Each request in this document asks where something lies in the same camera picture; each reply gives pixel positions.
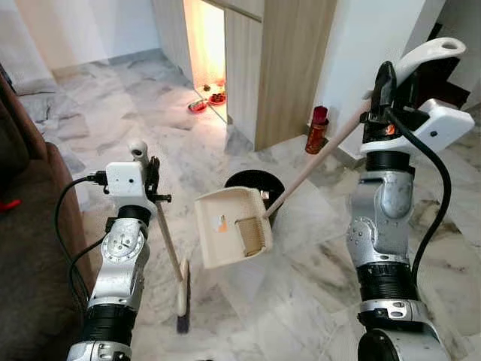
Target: cable connector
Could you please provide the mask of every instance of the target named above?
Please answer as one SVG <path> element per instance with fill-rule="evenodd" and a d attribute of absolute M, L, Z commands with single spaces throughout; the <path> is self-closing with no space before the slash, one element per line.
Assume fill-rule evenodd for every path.
<path fill-rule="evenodd" d="M 100 186 L 107 186 L 107 172 L 96 171 L 95 174 L 87 175 L 87 180 L 89 182 L 97 183 Z"/>

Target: black trash bin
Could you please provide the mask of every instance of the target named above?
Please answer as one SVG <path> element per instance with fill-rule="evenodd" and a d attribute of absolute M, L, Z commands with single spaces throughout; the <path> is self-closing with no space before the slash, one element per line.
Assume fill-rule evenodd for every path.
<path fill-rule="evenodd" d="M 269 199 L 262 200 L 266 210 L 279 198 L 285 189 L 282 182 L 275 175 L 255 169 L 240 171 L 234 174 L 225 182 L 225 188 L 227 187 L 249 187 L 269 192 Z M 278 210 L 279 208 L 269 217 L 271 226 L 274 224 Z"/>

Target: red object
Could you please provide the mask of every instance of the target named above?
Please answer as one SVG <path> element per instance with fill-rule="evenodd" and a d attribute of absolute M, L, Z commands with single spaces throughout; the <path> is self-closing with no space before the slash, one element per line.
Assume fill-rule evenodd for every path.
<path fill-rule="evenodd" d="M 328 128 L 328 109 L 323 106 L 315 107 L 313 120 L 310 123 L 309 136 L 307 137 L 306 152 L 317 154 L 325 143 L 325 132 Z"/>
<path fill-rule="evenodd" d="M 196 102 L 190 103 L 187 108 L 192 113 L 198 114 L 198 113 L 202 113 L 207 109 L 207 104 L 203 100 L 198 100 Z"/>
<path fill-rule="evenodd" d="M 9 211 L 10 209 L 14 209 L 16 206 L 20 205 L 20 203 L 22 203 L 22 201 L 20 201 L 19 199 L 15 199 L 14 201 L 7 204 L 0 202 L 0 213 L 4 213 L 6 211 Z"/>
<path fill-rule="evenodd" d="M 214 96 L 210 96 L 210 98 L 209 98 L 209 104 L 210 105 L 222 105 L 222 104 L 225 104 L 225 101 L 227 100 L 227 97 L 224 96 L 224 95 L 222 95 L 220 97 L 222 99 L 222 101 L 220 101 L 220 102 L 215 102 L 214 98 L 215 98 Z"/>

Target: dustpan handle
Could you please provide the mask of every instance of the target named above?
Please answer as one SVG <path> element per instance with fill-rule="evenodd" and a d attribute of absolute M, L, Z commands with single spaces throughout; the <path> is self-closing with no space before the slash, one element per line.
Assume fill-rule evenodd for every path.
<path fill-rule="evenodd" d="M 466 51 L 466 46 L 458 39 L 437 38 L 419 45 L 404 55 L 395 65 L 398 86 L 411 75 L 423 62 L 435 59 L 444 59 L 451 56 L 461 55 Z M 344 139 L 351 134 L 359 124 L 359 117 L 371 108 L 371 100 L 364 102 L 349 122 L 341 129 L 338 135 L 332 138 L 321 151 L 311 159 L 306 168 L 299 174 L 295 181 L 284 191 L 283 194 L 266 210 L 263 217 L 269 217 L 280 205 L 305 181 L 309 174 L 317 167 Z"/>
<path fill-rule="evenodd" d="M 359 117 L 365 111 L 368 111 L 371 108 L 371 100 L 365 101 L 362 106 L 356 111 L 349 122 L 341 129 L 338 135 L 332 138 L 322 149 L 321 151 L 311 159 L 311 161 L 306 165 L 302 173 L 294 180 L 287 187 L 287 189 L 279 196 L 278 199 L 266 210 L 266 212 L 262 215 L 264 218 L 269 217 L 273 214 L 280 205 L 289 197 L 292 192 L 294 192 L 299 185 L 305 181 L 305 179 L 309 176 L 309 174 L 317 167 L 334 149 L 337 148 L 339 144 L 343 142 L 344 139 L 347 138 L 349 134 L 351 134 L 354 129 L 359 124 Z"/>

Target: dustpan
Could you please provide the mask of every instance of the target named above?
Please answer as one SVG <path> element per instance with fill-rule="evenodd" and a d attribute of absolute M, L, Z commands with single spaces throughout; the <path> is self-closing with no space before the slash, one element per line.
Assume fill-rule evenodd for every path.
<path fill-rule="evenodd" d="M 197 198 L 195 214 L 204 267 L 244 261 L 270 250 L 272 231 L 269 219 L 262 216 L 264 213 L 260 192 L 253 188 L 229 187 Z M 241 229 L 245 225 L 254 228 L 248 230 L 250 237 Z"/>

